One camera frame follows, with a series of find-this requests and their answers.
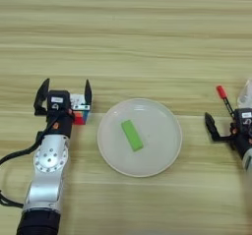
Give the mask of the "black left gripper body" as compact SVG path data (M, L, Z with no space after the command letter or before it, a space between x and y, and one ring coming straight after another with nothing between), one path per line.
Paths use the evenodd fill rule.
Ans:
M39 138L45 135L63 135L68 138L71 137L73 125L85 125L87 122L88 115L90 113L90 107L88 105L82 105L81 108L74 106L70 109L63 110L47 110L46 117L46 128L43 131L37 133Z

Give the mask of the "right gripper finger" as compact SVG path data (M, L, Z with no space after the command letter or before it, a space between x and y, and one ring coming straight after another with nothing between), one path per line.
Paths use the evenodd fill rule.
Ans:
M211 135L211 138L214 142L228 142L231 140L231 136L222 137L216 127L215 120L211 114L208 112L205 113L205 125L207 127L208 132Z

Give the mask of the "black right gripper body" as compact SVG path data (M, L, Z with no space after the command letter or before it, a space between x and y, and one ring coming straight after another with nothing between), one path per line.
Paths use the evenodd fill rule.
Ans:
M230 147L236 150L240 156L243 158L246 151L252 148L252 132L248 127L234 127L230 128L232 139L230 141Z

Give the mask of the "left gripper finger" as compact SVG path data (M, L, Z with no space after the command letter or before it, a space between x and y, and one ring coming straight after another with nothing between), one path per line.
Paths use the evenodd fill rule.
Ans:
M42 106L43 102L47 99L49 89L49 79L46 79L36 93L33 108L35 115L45 115L47 110Z
M89 80L86 80L86 85L85 85L85 102L86 102L86 104L91 105L92 98L93 98L92 88L91 88Z

